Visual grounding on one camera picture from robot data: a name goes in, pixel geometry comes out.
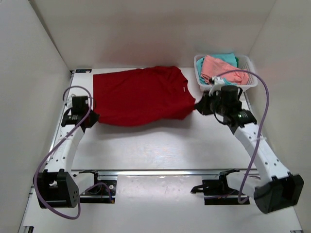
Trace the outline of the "pink t shirt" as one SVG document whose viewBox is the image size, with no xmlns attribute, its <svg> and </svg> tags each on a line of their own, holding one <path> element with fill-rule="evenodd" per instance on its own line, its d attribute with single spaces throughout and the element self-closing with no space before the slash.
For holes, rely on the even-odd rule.
<svg viewBox="0 0 311 233">
<path fill-rule="evenodd" d="M 210 79 L 214 76 L 225 78 L 230 83 L 246 85 L 249 75 L 241 69 L 223 61 L 222 59 L 206 55 L 197 61 L 199 80 L 202 84 L 210 84 Z"/>
</svg>

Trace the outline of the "aluminium rail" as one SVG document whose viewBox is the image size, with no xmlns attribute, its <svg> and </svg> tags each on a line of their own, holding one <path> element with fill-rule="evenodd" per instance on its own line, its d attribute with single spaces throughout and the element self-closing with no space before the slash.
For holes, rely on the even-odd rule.
<svg viewBox="0 0 311 233">
<path fill-rule="evenodd" d="M 99 170 L 101 176 L 206 176 L 216 175 L 219 169 L 141 169 L 141 170 Z"/>
</svg>

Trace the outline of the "teal t shirt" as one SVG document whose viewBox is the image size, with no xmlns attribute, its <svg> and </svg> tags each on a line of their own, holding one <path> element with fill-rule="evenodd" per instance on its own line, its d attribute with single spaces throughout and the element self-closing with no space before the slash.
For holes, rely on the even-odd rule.
<svg viewBox="0 0 311 233">
<path fill-rule="evenodd" d="M 209 84 L 209 79 L 228 70 L 237 68 L 235 55 L 229 54 L 211 54 L 203 55 L 195 62 L 199 83 L 203 85 Z"/>
</svg>

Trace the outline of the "red t shirt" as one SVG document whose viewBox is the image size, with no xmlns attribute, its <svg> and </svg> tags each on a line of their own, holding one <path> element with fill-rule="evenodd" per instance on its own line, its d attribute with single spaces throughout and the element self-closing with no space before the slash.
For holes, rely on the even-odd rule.
<svg viewBox="0 0 311 233">
<path fill-rule="evenodd" d="M 195 108 L 188 80 L 177 67 L 95 74 L 93 97 L 99 123 L 114 126 L 142 126 L 161 119 L 183 120 Z"/>
</svg>

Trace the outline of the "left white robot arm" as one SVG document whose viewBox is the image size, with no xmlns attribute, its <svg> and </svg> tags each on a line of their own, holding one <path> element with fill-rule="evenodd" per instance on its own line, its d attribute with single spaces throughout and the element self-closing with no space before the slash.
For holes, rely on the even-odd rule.
<svg viewBox="0 0 311 233">
<path fill-rule="evenodd" d="M 102 181 L 93 172 L 72 173 L 71 168 L 78 145 L 87 128 L 91 128 L 99 119 L 99 115 L 91 111 L 88 118 L 74 131 L 70 132 L 82 115 L 74 115 L 67 110 L 61 123 L 59 141 L 63 143 L 52 153 L 48 164 L 39 172 L 37 196 L 41 196 L 39 205 L 45 208 L 45 201 L 53 208 L 74 208 L 78 204 L 79 195 L 86 189 L 97 193 L 102 187 Z"/>
</svg>

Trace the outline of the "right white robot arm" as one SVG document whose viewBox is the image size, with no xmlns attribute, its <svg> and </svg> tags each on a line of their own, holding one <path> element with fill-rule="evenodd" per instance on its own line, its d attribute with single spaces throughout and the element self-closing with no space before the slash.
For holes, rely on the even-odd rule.
<svg viewBox="0 0 311 233">
<path fill-rule="evenodd" d="M 259 178 L 247 171 L 229 169 L 219 173 L 216 180 L 204 181 L 192 189 L 210 195 L 217 190 L 221 196 L 237 191 L 255 201 L 259 210 L 268 214 L 297 205 L 304 185 L 303 178 L 293 175 L 275 155 L 260 133 L 260 125 L 251 111 L 243 109 L 240 97 L 242 89 L 225 85 L 219 90 L 204 92 L 196 104 L 196 110 L 205 116 L 221 115 L 221 124 L 227 126 L 243 145 L 255 166 Z"/>
</svg>

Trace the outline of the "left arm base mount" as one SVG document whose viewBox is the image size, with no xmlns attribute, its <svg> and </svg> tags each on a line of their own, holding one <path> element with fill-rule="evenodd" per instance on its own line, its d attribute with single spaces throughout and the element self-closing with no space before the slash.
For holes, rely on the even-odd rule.
<svg viewBox="0 0 311 233">
<path fill-rule="evenodd" d="M 79 188 L 80 203 L 114 204 L 117 176 L 99 170 L 82 170 L 72 173 Z"/>
</svg>

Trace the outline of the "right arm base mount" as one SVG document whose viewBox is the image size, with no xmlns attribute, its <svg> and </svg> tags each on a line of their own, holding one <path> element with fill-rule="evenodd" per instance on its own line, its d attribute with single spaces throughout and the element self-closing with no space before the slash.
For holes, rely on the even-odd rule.
<svg viewBox="0 0 311 233">
<path fill-rule="evenodd" d="M 201 183 L 194 186 L 190 193 L 202 196 L 204 206 L 240 205 L 238 190 L 223 187 L 219 175 L 202 176 Z"/>
</svg>

